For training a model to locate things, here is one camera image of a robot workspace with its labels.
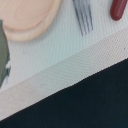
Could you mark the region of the pale green gripper finger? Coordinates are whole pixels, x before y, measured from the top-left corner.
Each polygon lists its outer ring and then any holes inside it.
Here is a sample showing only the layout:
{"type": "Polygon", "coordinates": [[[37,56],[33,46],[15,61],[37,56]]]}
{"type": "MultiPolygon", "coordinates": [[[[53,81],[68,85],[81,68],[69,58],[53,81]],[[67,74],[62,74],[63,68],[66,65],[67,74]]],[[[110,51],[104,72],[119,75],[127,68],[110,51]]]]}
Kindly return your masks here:
{"type": "Polygon", "coordinates": [[[10,54],[7,39],[3,30],[3,21],[0,20],[0,87],[4,79],[10,74],[11,67],[7,67],[10,54]]]}

